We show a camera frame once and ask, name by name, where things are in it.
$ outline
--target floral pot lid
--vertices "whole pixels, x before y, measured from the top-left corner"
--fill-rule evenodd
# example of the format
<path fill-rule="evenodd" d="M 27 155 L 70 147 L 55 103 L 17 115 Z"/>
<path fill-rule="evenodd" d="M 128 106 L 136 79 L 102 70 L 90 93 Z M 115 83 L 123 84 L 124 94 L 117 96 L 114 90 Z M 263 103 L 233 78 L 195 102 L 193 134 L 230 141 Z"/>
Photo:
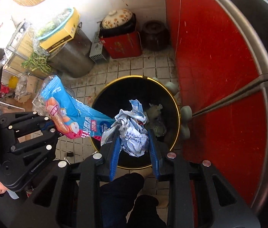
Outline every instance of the floral pot lid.
<path fill-rule="evenodd" d="M 113 10 L 103 19 L 102 27 L 104 29 L 115 28 L 125 24 L 133 16 L 133 13 L 127 9 Z"/>

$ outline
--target gold rim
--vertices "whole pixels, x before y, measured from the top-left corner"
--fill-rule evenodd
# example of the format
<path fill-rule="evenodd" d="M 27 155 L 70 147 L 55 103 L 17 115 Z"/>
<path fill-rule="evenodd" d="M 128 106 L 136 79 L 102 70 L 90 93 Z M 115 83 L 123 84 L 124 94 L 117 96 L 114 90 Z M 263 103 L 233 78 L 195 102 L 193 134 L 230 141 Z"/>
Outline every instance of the gold rim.
<path fill-rule="evenodd" d="M 177 141 L 177 138 L 178 138 L 178 135 L 179 135 L 179 130 L 180 130 L 180 128 L 181 128 L 181 116 L 180 116 L 180 113 L 179 113 L 179 109 L 178 109 L 178 105 L 177 105 L 177 102 L 176 102 L 176 100 L 175 100 L 175 98 L 174 98 L 174 96 L 170 93 L 170 91 L 163 85 L 163 84 L 161 84 L 160 82 L 158 82 L 158 81 L 156 81 L 156 80 L 154 80 L 154 79 L 152 79 L 152 78 L 150 78 L 150 77 L 145 77 L 145 76 L 142 76 L 142 75 L 127 75 L 127 76 L 123 76 L 123 77 L 121 77 L 121 78 L 118 78 L 118 79 L 115 79 L 115 80 L 113 80 L 113 81 L 111 81 L 109 84 L 107 84 L 102 90 L 101 90 L 101 92 L 97 95 L 97 97 L 107 88 L 107 87 L 109 87 L 110 85 L 112 85 L 112 84 L 114 84 L 115 82 L 117 82 L 117 81 L 120 81 L 120 80 L 122 80 L 122 79 L 127 79 L 127 78 L 147 78 L 148 80 L 150 80 L 150 81 L 154 81 L 154 82 L 156 82 L 157 84 L 159 84 L 169 95 L 170 95 L 170 97 L 172 98 L 172 100 L 173 100 L 173 102 L 174 102 L 174 104 L 175 104 L 175 107 L 176 107 L 176 110 L 177 110 L 177 114 L 178 114 L 178 129 L 177 129 L 177 134 L 176 134 L 176 137 L 175 137 L 175 140 L 174 140 L 174 142 L 173 142 L 173 144 L 172 144 L 172 146 L 171 146 L 171 148 L 170 148 L 170 151 L 173 149 L 173 147 L 174 147 L 174 145 L 175 145 L 175 143 L 176 143 L 176 141 Z M 97 149 L 97 147 L 95 146 L 95 144 L 94 144 L 94 142 L 93 142 L 93 140 L 92 140 L 92 137 L 90 138 L 91 139 L 91 141 L 92 141 L 92 145 L 93 145 L 93 147 L 94 147 L 94 149 L 97 151 L 97 152 L 99 152 L 98 151 L 98 149 Z M 139 167 L 139 168 L 127 168 L 127 167 L 122 167 L 122 166 L 117 166 L 118 168 L 121 168 L 121 169 L 125 169 L 125 170 L 142 170 L 142 169 L 146 169 L 146 168 L 149 168 L 149 167 L 151 167 L 152 165 L 150 164 L 150 165 L 147 165 L 147 166 L 144 166 L 144 167 Z"/>

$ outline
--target yellow container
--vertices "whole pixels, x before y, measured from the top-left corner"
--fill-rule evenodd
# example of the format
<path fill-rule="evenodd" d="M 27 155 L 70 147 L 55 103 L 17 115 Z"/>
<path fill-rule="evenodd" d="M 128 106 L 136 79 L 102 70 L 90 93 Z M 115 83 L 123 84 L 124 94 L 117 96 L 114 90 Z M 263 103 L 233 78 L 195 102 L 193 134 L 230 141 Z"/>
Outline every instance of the yellow container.
<path fill-rule="evenodd" d="M 15 88 L 17 87 L 18 81 L 19 81 L 19 78 L 18 78 L 17 76 L 14 76 L 14 75 L 13 75 L 13 76 L 9 79 L 8 87 L 15 89 Z"/>
<path fill-rule="evenodd" d="M 71 18 L 66 22 L 65 26 L 61 28 L 61 30 L 50 36 L 48 39 L 41 41 L 40 46 L 48 52 L 52 52 L 56 48 L 72 40 L 75 36 L 79 19 L 80 14 L 74 8 L 74 13 Z"/>

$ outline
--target sticker label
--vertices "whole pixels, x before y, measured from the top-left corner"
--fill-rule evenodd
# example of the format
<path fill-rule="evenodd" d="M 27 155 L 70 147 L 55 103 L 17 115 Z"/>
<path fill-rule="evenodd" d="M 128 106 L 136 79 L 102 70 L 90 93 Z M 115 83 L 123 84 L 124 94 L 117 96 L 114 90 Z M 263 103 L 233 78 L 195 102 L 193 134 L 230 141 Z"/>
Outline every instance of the sticker label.
<path fill-rule="evenodd" d="M 107 121 L 102 121 L 99 124 L 99 131 L 101 134 L 103 134 L 104 131 L 107 131 L 111 127 L 111 124 Z"/>
<path fill-rule="evenodd" d="M 58 104 L 55 104 L 50 111 L 51 115 L 54 116 L 58 112 L 58 109 L 59 109 Z"/>
<path fill-rule="evenodd" d="M 97 122 L 96 122 L 96 120 L 92 120 L 92 131 L 94 131 L 94 132 L 97 131 Z"/>

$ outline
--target red box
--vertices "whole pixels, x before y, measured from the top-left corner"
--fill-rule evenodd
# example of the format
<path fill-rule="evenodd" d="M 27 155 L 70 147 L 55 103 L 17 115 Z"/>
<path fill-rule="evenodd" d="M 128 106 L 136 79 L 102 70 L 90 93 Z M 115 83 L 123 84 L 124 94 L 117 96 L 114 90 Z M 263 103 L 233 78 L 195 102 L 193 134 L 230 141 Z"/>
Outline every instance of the red box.
<path fill-rule="evenodd" d="M 100 41 L 113 59 L 135 57 L 142 54 L 138 31 L 115 37 L 102 38 Z"/>

